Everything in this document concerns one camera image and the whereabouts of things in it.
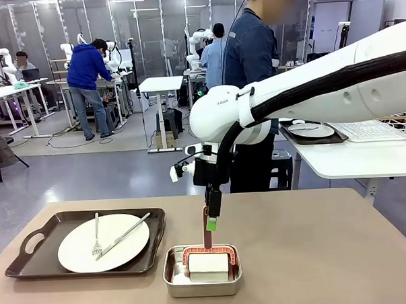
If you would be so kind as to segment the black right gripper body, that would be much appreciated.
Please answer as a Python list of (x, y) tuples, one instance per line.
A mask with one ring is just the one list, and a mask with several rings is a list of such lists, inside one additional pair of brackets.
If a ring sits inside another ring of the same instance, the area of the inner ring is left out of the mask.
[(193, 184), (195, 186), (221, 186), (225, 183), (224, 173), (217, 168), (217, 153), (196, 157), (194, 168)]

